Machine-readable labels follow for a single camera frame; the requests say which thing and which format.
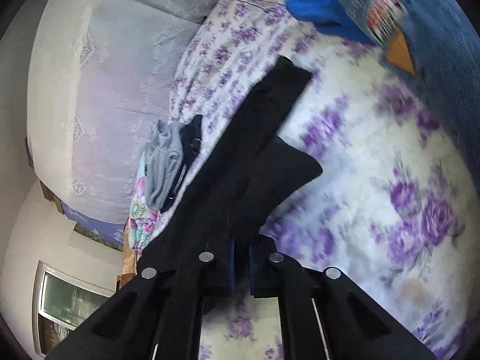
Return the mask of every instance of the round metal pin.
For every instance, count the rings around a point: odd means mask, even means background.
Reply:
[[[275,253],[272,253],[268,257],[268,259],[273,263],[281,263],[283,261],[284,257],[283,257],[282,253],[275,252]]]
[[[198,255],[198,259],[204,263],[208,263],[213,260],[213,253],[209,251],[204,251]]]
[[[340,277],[341,272],[337,268],[328,268],[325,274],[327,275],[327,278],[335,280]]]
[[[157,274],[157,270],[155,268],[145,268],[142,271],[142,277],[144,279],[153,279]]]

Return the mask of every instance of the blue cloth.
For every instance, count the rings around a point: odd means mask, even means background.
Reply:
[[[387,10],[382,8],[385,1],[390,1]],[[381,63],[402,78],[452,137],[480,197],[480,38],[460,6],[455,0],[339,2],[383,50],[389,47],[394,31],[402,31],[416,73],[391,64],[385,55]],[[403,14],[391,15],[392,7]],[[378,12],[387,14],[378,20]]]
[[[320,33],[374,44],[348,17],[338,0],[287,0],[285,5],[295,19],[311,21]]]

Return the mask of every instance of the black cloth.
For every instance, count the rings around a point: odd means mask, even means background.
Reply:
[[[200,152],[202,142],[202,115],[195,115],[191,122],[180,130],[180,138],[183,151],[183,162],[173,179],[169,195],[160,209],[160,212],[167,211],[173,205],[191,164],[194,163],[195,158],[197,158],[198,153]]]
[[[139,272],[184,266],[212,239],[248,245],[277,205],[321,174],[315,159],[276,137],[310,78],[279,57],[238,108],[169,224],[143,251]]]

